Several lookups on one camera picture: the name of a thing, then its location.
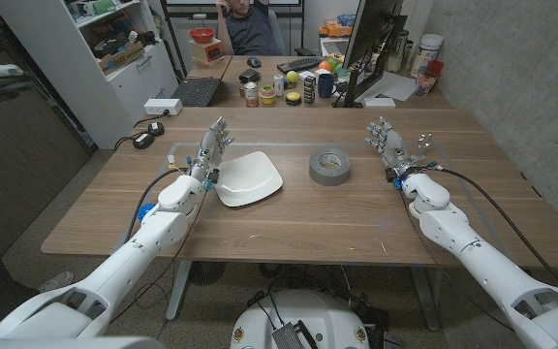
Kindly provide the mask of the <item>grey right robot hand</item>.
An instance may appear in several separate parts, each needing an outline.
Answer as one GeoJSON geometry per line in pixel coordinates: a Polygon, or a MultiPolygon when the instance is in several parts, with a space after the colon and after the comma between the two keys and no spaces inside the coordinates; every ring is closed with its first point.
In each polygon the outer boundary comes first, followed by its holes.
{"type": "Polygon", "coordinates": [[[419,171],[417,162],[425,159],[425,150],[432,144],[432,134],[421,134],[417,141],[417,152],[411,154],[401,135],[393,126],[380,117],[378,123],[370,123],[366,127],[370,138],[365,142],[378,151],[386,167],[387,182],[401,183],[409,175],[419,171]]]}

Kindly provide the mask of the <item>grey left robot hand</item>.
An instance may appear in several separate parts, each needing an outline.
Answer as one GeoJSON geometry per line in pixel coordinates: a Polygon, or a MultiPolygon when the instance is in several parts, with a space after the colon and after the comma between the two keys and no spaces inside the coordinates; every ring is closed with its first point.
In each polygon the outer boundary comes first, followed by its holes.
{"type": "Polygon", "coordinates": [[[229,138],[229,133],[227,121],[219,117],[203,134],[195,158],[187,171],[187,175],[201,182],[206,189],[218,183],[218,167],[223,153],[234,141],[234,138],[229,138]]]}

